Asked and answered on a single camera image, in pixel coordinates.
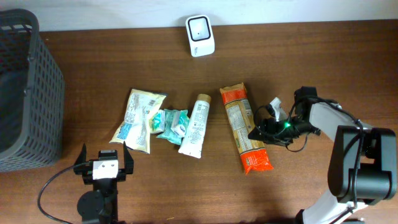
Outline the orange spaghetti packet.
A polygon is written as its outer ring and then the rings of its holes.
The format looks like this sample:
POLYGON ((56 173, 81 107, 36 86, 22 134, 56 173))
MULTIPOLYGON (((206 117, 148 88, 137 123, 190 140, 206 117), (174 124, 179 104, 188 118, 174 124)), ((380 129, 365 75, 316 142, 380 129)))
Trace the orange spaghetti packet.
POLYGON ((244 172, 272 170, 265 145, 251 140, 248 135, 254 130, 254 115, 243 83, 220 88, 223 104, 236 142, 244 172))

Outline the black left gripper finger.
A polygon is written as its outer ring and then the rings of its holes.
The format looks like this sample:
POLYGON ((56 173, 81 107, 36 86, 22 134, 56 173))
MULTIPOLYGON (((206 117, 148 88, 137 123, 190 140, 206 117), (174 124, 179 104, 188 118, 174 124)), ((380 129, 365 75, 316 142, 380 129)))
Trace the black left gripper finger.
POLYGON ((85 162, 86 162, 86 144, 83 144, 81 152, 75 161, 75 165, 83 164, 85 162))
POLYGON ((126 142, 123 142, 123 154, 124 154, 124 171, 126 174, 133 174, 134 172, 134 159, 129 153, 129 149, 126 146, 126 142))

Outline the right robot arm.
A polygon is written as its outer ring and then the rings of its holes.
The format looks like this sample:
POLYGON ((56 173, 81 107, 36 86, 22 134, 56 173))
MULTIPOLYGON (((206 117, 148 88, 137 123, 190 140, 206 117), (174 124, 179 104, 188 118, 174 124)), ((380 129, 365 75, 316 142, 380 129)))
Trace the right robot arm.
POLYGON ((333 141, 328 190, 294 223, 343 223, 358 210, 390 200, 397 192, 397 144, 391 129, 374 128, 311 86, 294 93, 288 114, 278 99, 266 105, 269 119, 254 122, 250 140, 288 147, 301 135, 326 134, 333 141))

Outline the white tube with brown cap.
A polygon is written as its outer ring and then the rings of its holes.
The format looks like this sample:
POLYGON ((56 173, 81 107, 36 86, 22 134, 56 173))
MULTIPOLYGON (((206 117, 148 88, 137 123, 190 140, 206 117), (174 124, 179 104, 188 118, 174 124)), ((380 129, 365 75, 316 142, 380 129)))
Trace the white tube with brown cap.
POLYGON ((187 133, 178 150, 179 153, 197 159, 201 158, 210 103, 211 97, 209 95, 198 95, 188 123, 187 133))

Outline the small white teal box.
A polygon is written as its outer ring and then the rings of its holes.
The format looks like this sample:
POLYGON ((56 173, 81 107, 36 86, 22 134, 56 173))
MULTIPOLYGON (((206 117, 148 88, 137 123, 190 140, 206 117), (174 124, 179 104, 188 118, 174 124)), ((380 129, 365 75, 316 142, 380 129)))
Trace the small white teal box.
POLYGON ((184 138, 187 133, 189 117, 187 110, 177 111, 173 115, 171 130, 180 138, 184 138))

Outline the teal tissue packet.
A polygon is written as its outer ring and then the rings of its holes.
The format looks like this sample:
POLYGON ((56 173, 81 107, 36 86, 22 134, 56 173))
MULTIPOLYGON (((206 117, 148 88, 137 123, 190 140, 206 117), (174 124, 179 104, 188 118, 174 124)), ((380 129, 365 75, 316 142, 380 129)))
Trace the teal tissue packet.
POLYGON ((188 110, 164 109, 164 112, 165 131, 159 134, 157 138, 166 139, 173 144, 181 145, 188 128, 188 110))

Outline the cream snack bag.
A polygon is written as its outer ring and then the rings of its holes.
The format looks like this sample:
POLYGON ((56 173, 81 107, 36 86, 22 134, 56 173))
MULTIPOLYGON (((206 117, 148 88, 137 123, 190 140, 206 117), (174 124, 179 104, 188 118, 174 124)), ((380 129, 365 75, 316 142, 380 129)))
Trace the cream snack bag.
POLYGON ((132 150, 150 154, 150 120, 157 114, 166 97, 164 93, 132 89, 124 119, 109 143, 125 143, 132 150))

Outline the small teal white packet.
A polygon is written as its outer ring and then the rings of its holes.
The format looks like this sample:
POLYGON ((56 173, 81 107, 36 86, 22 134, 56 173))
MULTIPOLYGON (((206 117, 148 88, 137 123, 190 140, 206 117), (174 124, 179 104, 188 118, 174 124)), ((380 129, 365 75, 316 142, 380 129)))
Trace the small teal white packet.
POLYGON ((165 131, 165 111, 158 110, 156 115, 149 121, 150 133, 159 134, 165 131))

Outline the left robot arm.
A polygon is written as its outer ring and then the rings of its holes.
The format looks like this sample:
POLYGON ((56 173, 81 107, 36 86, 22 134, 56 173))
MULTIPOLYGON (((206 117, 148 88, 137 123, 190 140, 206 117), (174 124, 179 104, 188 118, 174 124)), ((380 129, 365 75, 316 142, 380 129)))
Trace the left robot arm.
POLYGON ((119 167, 118 152, 103 150, 97 159, 86 160, 86 146, 75 161, 73 171, 80 175, 85 185, 93 189, 84 193, 77 203, 77 211, 83 223, 115 224, 118 218, 118 183, 133 174, 134 159, 126 145, 123 146, 124 167, 119 167))

